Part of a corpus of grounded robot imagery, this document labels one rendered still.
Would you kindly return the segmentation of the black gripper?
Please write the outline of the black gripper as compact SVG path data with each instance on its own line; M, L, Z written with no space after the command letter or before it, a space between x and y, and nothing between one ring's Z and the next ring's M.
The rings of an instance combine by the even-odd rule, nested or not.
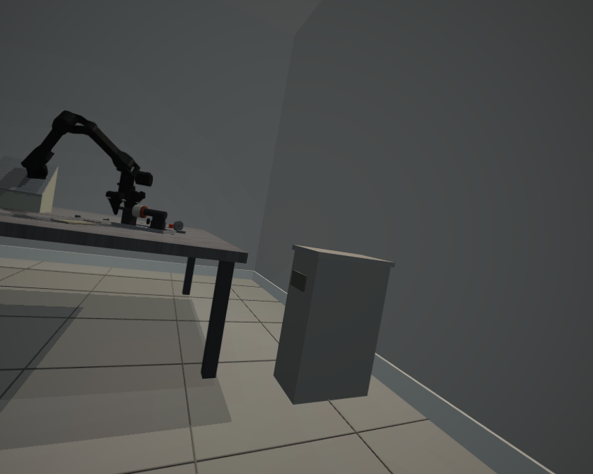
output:
M129 196L129 194L126 193L127 190L135 188L135 186L133 186L133 183L120 181L117 184L119 185L118 191L107 191L107 193L106 193L106 196L111 197L108 199L111 203L111 206L112 206L112 209L113 209L115 215L117 215L117 213L118 213L119 206L120 206L121 202L124 202L124 207L130 207L130 208L132 208L134 205L140 203L140 200L136 200L136 199L132 198L131 196ZM123 201L122 199L124 199L126 201ZM138 203L136 203L136 202L138 202Z

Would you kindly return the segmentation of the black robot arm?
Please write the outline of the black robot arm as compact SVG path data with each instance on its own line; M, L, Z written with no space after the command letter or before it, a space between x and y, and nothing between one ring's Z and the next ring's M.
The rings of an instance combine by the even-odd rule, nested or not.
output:
M83 126L76 126L77 123ZM136 162L125 152L121 151L116 145L99 129L94 122L87 121L84 117L74 114L70 111L64 110L59 114L52 123L52 130L47 135L43 143L38 146L27 158L21 163L27 169L27 177L35 179L45 179L48 175L48 168L46 163L55 154L51 149L57 144L60 138L67 134L85 134L89 135L95 143L105 151L116 166L116 170L121 172L120 181L151 186L153 183L153 176L150 172L140 171L140 167ZM131 172L132 167L134 167ZM129 196L136 200L145 198L145 192L136 191L135 188L126 191Z

